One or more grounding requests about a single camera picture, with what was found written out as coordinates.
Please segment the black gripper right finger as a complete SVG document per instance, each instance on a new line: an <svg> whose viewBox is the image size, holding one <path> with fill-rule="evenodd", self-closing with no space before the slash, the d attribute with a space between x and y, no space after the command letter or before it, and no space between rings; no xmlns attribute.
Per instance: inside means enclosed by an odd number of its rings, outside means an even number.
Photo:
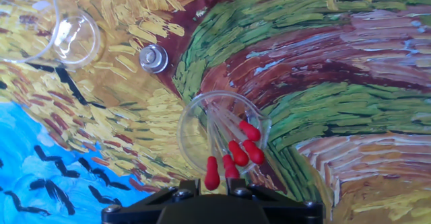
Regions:
<svg viewBox="0 0 431 224"><path fill-rule="evenodd" d="M270 223L323 224L323 203L297 201L245 179L227 179L228 196L251 200L263 209Z"/></svg>

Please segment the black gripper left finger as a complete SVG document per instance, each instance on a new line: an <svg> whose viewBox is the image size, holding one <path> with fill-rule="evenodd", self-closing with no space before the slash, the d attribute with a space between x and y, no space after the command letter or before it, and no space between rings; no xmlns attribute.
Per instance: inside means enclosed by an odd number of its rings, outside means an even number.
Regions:
<svg viewBox="0 0 431 224"><path fill-rule="evenodd" d="M198 197L201 194L201 180L182 180L178 186L170 186L149 197L123 207L112 204L101 212L101 222L118 223L156 223L162 211L184 200Z"/></svg>

